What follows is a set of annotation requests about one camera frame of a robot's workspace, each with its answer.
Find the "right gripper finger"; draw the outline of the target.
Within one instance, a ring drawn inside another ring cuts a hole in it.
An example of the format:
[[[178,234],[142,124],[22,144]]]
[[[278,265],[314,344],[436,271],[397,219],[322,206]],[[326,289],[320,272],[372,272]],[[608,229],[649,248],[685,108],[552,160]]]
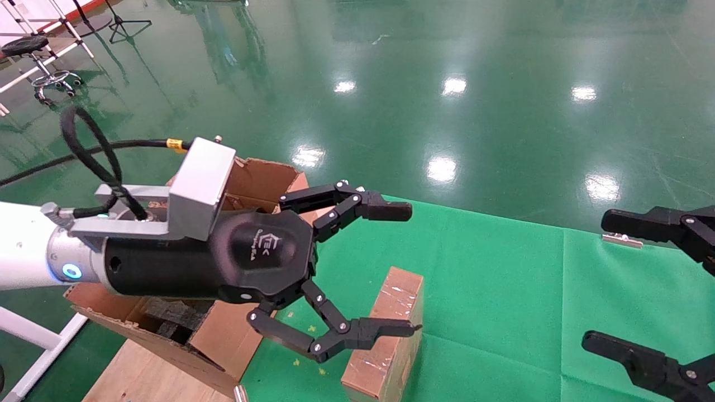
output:
[[[714,355],[681,364],[661,351],[598,331],[587,331],[582,348],[620,363],[634,386],[672,401],[714,401]]]
[[[671,242],[714,275],[714,206],[684,211],[654,207],[644,214],[609,209],[601,229],[652,242]]]

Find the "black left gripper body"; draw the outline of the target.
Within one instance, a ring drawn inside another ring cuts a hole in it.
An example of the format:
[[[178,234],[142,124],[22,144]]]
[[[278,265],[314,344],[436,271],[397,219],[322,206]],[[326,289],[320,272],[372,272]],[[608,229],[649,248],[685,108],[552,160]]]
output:
[[[315,273],[313,236],[292,211],[223,212],[207,240],[108,239],[107,282],[122,295],[288,305]]]

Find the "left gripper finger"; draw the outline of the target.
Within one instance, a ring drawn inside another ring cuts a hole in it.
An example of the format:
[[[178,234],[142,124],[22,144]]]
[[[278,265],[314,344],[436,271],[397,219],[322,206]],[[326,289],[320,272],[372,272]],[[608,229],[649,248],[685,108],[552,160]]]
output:
[[[325,242],[356,219],[368,221],[406,222],[413,216],[411,203],[390,202],[382,194],[353,188],[346,180],[331,185],[310,186],[283,194],[279,198],[281,211],[304,214],[328,209],[312,222],[313,238]]]
[[[370,350],[382,336],[408,338],[422,329],[422,325],[403,319],[362,317],[347,320],[312,280],[302,283],[299,295],[304,296],[328,326],[328,331],[319,338],[271,317],[277,306],[269,301],[261,301],[251,310],[247,322],[261,336],[317,363],[324,363],[344,350]]]

